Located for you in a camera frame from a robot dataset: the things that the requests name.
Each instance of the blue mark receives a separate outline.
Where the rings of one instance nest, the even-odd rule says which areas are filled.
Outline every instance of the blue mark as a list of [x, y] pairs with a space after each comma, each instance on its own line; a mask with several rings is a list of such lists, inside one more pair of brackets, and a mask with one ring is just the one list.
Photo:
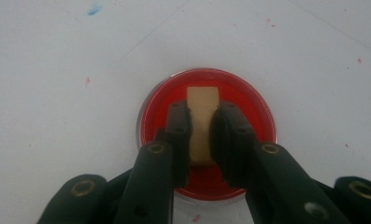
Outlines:
[[89, 11], [87, 11], [87, 14], [88, 14], [89, 16], [95, 15], [95, 14], [97, 14], [97, 12], [101, 11], [102, 8], [103, 8], [102, 5], [100, 5], [100, 4], [98, 4], [98, 3], [94, 3], [94, 4], [92, 5], [92, 8], [89, 9]]

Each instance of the red paint stain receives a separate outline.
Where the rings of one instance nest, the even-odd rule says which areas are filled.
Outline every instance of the red paint stain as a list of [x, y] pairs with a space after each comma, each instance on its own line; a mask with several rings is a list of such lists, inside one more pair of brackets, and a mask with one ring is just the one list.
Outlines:
[[86, 88], [87, 88], [87, 86], [90, 84], [90, 79], [87, 77], [87, 79], [86, 79]]
[[200, 215], [197, 214], [193, 219], [192, 222], [198, 222], [200, 220]]

